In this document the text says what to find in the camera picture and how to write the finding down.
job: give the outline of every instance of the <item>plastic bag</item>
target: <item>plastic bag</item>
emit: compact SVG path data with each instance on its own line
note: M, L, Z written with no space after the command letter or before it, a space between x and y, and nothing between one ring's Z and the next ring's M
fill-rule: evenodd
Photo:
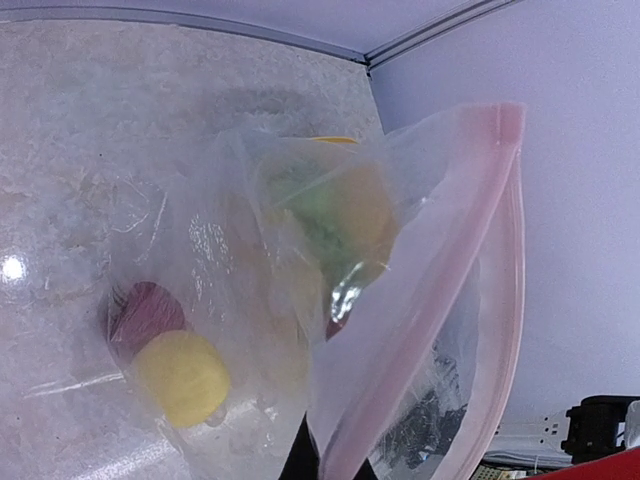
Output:
M225 132L163 149L161 185L122 182L107 338L197 472L283 462L305 408L323 479L372 452L390 477L481 455L522 320L522 118L461 107L371 146ZM192 378L215 401L174 395Z
M225 149L210 138L190 145L201 159L177 141L147 151L175 171L155 184L133 172L114 195L107 340L147 428L196 478L276 474L307 405L306 342Z

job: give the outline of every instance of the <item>maroon object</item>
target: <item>maroon object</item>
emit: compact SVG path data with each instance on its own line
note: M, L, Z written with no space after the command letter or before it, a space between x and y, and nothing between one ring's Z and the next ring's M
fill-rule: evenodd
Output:
M186 328L180 302L160 285L140 282L133 286L113 320L109 340L119 354L133 356L161 333Z
M640 480L640 448L542 475L541 480Z

